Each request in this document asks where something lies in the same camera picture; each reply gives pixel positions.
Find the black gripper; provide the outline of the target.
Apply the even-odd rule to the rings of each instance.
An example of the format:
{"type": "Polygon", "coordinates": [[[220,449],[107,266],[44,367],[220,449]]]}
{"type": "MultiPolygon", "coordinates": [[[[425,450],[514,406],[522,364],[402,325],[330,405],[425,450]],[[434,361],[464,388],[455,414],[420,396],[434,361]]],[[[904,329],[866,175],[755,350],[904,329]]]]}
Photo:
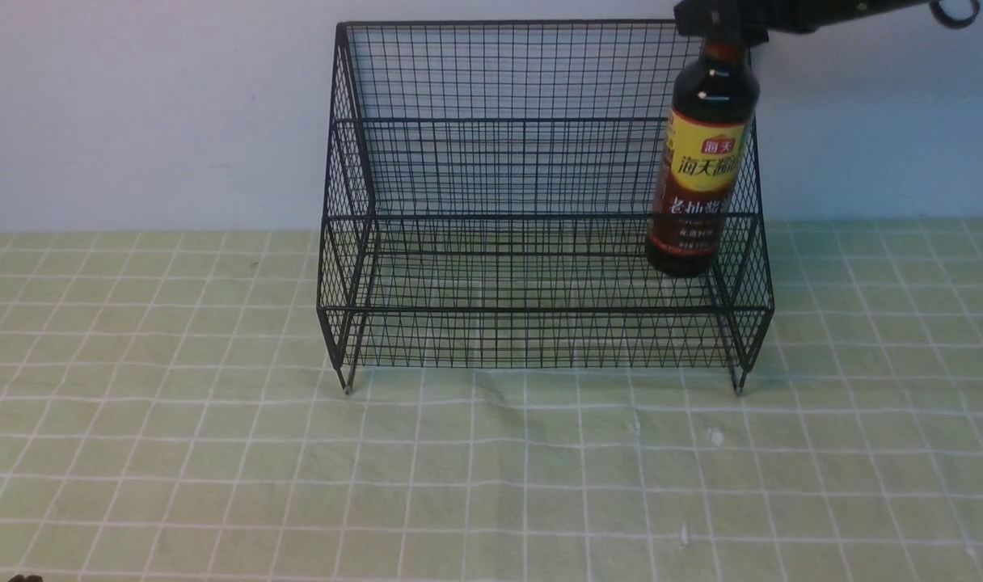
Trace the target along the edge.
{"type": "Polygon", "coordinates": [[[679,1],[673,18],[680,36],[706,43],[761,45],[769,31],[809,34],[820,28],[906,10],[924,1],[679,1]]]}

